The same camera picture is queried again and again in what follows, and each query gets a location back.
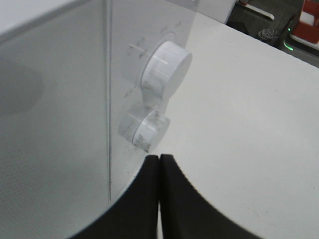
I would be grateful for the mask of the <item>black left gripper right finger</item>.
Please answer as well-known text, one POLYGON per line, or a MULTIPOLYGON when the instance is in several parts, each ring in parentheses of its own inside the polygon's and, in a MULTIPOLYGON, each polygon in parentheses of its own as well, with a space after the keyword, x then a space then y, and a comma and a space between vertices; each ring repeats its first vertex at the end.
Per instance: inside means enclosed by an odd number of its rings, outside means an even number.
POLYGON ((172 155, 159 159, 160 214, 165 239, 250 239, 252 234, 211 206, 172 155))

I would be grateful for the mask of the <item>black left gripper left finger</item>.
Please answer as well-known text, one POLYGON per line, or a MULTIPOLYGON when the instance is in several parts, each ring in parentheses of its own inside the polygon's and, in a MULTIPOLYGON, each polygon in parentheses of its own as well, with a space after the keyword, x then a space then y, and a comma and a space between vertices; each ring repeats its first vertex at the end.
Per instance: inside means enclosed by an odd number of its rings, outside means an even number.
POLYGON ((126 192, 74 239, 156 239, 159 157, 149 155, 126 192))

